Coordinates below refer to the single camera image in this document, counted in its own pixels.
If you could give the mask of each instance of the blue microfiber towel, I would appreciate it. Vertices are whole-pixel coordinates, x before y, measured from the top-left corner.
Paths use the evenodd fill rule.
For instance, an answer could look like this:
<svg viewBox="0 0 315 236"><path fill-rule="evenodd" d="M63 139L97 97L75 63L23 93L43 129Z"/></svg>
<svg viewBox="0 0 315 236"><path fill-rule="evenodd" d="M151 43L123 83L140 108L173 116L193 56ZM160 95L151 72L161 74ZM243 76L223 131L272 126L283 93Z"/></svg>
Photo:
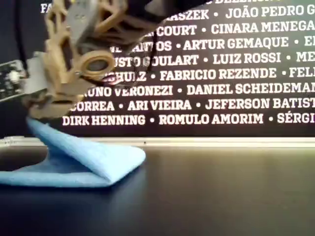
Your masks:
<svg viewBox="0 0 315 236"><path fill-rule="evenodd" d="M33 134L47 147L39 164L15 171L1 171L0 184L37 187L108 187L145 160L137 147L106 145L62 133L27 118Z"/></svg>

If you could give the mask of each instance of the table surface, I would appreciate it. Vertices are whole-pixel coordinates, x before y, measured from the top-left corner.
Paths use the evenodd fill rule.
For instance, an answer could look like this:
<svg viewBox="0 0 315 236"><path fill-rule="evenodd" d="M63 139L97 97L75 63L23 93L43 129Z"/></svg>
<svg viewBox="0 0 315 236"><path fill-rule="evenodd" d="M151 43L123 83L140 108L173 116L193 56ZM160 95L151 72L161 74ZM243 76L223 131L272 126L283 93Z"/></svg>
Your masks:
<svg viewBox="0 0 315 236"><path fill-rule="evenodd" d="M148 148L107 189L1 186L0 234L314 236L314 151Z"/></svg>

